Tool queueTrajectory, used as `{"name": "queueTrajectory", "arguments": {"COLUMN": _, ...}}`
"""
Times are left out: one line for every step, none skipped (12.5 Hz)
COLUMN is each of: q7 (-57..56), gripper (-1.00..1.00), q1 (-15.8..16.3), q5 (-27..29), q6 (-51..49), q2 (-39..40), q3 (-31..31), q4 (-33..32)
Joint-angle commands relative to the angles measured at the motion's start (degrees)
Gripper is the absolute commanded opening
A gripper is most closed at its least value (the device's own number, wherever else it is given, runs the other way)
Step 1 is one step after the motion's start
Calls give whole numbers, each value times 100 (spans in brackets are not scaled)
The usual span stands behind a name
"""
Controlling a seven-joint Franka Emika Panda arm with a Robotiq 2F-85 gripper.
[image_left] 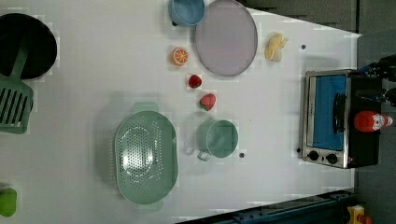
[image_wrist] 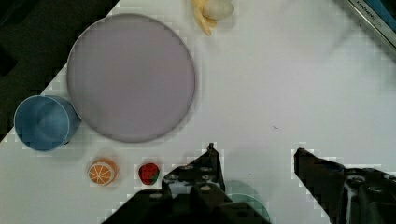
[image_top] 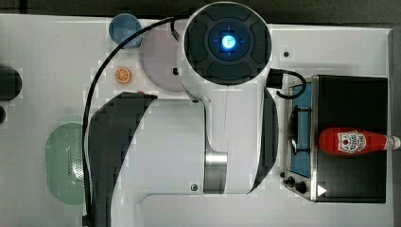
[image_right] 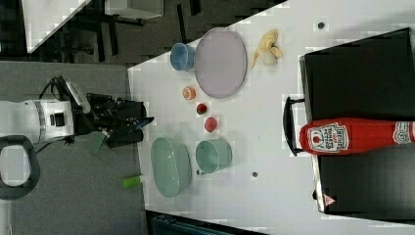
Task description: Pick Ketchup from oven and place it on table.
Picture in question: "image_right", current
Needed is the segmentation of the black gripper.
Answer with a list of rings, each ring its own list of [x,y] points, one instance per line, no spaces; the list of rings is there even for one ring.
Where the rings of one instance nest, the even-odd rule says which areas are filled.
[[[104,131],[109,148],[141,142],[144,139],[142,128],[155,119],[146,117],[143,102],[94,93],[86,96],[91,111],[74,113],[74,135]]]

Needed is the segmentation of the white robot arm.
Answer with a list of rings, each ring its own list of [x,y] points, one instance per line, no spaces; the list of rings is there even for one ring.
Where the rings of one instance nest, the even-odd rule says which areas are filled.
[[[36,144],[71,143],[76,136],[100,132],[109,148],[139,143],[143,128],[153,122],[142,102],[89,93],[84,98],[37,99],[1,103],[1,154],[27,159],[29,174],[18,185],[1,183],[1,200],[28,195],[40,180]]]

